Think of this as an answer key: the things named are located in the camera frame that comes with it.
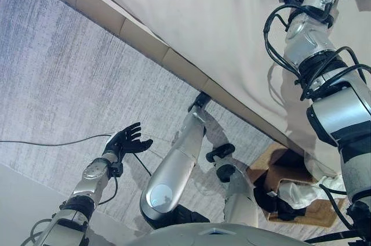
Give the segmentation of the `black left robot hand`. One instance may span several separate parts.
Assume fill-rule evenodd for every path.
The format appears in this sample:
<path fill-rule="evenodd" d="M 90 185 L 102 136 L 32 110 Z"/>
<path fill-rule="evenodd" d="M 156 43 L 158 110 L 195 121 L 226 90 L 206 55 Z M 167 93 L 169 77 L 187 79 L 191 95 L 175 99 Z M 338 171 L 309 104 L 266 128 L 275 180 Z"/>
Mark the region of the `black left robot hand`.
<path fill-rule="evenodd" d="M 141 123 L 136 122 L 111 137 L 104 148 L 103 154 L 111 153 L 118 161 L 122 161 L 126 154 L 142 153 L 148 150 L 153 140 L 140 140 Z"/>

